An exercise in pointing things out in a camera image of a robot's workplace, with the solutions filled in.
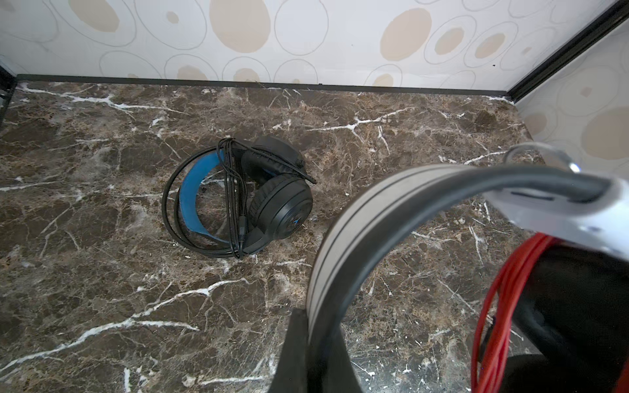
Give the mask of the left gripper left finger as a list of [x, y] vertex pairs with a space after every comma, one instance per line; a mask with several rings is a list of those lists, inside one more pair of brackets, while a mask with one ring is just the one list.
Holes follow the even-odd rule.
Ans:
[[308, 340], [307, 313], [304, 309], [293, 309], [278, 367], [268, 393], [308, 392]]

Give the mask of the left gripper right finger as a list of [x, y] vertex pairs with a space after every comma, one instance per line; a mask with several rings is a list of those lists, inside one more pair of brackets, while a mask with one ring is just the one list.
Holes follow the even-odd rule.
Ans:
[[362, 393], [340, 328], [336, 329], [324, 375], [324, 392]]

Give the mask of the black blue headphones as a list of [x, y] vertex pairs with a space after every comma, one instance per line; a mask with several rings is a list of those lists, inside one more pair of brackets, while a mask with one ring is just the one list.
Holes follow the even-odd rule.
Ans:
[[[211, 234], [198, 217], [199, 189], [216, 168], [224, 172], [227, 239]], [[192, 252], [242, 259], [299, 229], [312, 211], [315, 183], [301, 152], [283, 139], [224, 138], [188, 157], [170, 175], [162, 193], [162, 220], [175, 242]]]

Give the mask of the white black headphones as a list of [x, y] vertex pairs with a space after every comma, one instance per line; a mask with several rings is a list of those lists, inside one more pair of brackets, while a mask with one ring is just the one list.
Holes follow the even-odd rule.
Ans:
[[316, 255], [308, 392], [341, 329], [363, 392], [625, 392], [628, 177], [503, 155], [372, 183]]

